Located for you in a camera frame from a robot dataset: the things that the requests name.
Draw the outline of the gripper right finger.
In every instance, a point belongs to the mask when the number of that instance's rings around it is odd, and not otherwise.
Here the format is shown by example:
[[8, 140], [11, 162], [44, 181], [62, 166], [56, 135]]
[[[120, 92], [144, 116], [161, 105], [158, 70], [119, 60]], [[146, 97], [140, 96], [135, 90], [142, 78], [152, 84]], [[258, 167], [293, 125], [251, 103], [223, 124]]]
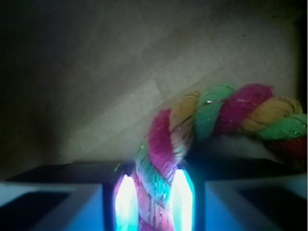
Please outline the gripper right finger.
[[189, 158], [171, 209], [177, 231], [305, 231], [307, 174], [268, 159]]

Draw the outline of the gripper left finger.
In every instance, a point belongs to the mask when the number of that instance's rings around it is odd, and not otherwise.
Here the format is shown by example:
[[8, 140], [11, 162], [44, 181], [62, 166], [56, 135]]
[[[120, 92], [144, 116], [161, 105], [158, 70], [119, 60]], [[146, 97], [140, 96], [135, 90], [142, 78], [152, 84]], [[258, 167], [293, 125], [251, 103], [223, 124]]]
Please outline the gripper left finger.
[[44, 165], [0, 183], [3, 231], [136, 231], [131, 164]]

